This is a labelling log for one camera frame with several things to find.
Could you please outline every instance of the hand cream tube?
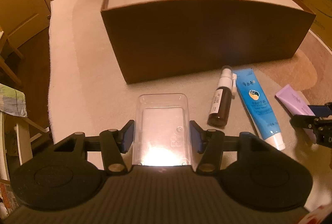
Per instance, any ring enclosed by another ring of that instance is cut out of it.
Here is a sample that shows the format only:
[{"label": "hand cream tube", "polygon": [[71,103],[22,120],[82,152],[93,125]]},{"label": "hand cream tube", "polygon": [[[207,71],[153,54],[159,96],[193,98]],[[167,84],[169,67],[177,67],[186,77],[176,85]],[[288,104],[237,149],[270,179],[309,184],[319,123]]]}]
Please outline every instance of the hand cream tube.
[{"label": "hand cream tube", "polygon": [[[298,95],[298,93],[291,88],[288,84],[278,93],[276,97],[281,101],[282,104],[289,110],[292,115],[315,115],[313,111],[308,107],[304,100]],[[317,142],[315,134],[312,129],[303,129],[309,136],[311,141],[315,144]]]},{"label": "hand cream tube", "polygon": [[261,138],[278,150],[285,149],[278,121],[252,69],[236,70],[236,87]]}]

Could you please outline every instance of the yin yang logo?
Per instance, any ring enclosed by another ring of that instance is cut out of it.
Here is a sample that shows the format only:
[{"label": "yin yang logo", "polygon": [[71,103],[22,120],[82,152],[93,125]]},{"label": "yin yang logo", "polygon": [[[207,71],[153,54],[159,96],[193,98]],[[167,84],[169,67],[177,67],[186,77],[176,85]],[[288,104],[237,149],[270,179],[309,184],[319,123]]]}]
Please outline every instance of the yin yang logo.
[{"label": "yin yang logo", "polygon": [[258,100],[259,99],[259,93],[256,90],[250,90],[249,91],[249,96],[253,99],[253,100]]}]

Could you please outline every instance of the brown bottle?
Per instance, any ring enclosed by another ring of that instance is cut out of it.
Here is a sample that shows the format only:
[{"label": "brown bottle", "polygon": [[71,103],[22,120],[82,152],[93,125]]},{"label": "brown bottle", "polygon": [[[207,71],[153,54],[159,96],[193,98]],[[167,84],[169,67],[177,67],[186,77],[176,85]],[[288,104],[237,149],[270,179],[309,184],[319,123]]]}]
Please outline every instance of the brown bottle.
[{"label": "brown bottle", "polygon": [[235,89],[236,75],[231,67],[225,66],[222,69],[218,88],[212,100],[212,106],[207,123],[214,127],[224,127],[228,121],[230,103],[232,101],[232,90]]}]

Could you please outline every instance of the white bottle label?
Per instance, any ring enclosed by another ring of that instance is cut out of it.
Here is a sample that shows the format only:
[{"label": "white bottle label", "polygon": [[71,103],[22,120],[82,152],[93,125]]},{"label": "white bottle label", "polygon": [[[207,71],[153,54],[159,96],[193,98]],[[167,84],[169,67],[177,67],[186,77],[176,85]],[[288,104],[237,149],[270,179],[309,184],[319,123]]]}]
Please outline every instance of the white bottle label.
[{"label": "white bottle label", "polygon": [[212,101],[212,107],[211,107],[210,114],[217,113],[219,111],[222,90],[223,89],[218,89],[215,92],[215,97],[213,98],[213,101]]}]

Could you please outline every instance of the wooden floor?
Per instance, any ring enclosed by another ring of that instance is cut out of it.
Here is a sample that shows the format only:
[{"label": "wooden floor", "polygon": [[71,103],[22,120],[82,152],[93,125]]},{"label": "wooden floor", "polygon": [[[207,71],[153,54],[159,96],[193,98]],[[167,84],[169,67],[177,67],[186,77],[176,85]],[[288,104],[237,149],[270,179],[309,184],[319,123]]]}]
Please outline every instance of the wooden floor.
[{"label": "wooden floor", "polygon": [[[0,69],[0,83],[24,92],[27,102],[28,117],[46,128],[49,126],[48,91],[49,91],[49,29],[46,28],[19,47],[24,55],[20,60],[15,53],[6,59],[7,65],[21,79],[23,86],[19,88]],[[32,137],[38,131],[29,128]]]}]

